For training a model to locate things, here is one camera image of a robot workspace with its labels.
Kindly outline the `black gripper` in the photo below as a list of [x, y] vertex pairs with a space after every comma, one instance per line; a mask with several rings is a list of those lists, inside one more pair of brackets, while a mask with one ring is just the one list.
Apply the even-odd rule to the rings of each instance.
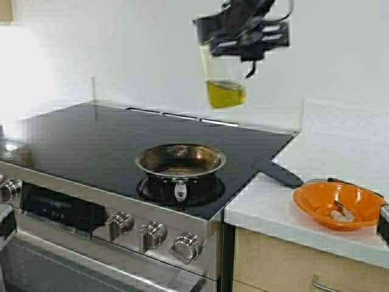
[[273, 1], [229, 1], [223, 10], [222, 33], [210, 35], [210, 54], [260, 61], [264, 50], [289, 47], [289, 23], [264, 21], [273, 4]]

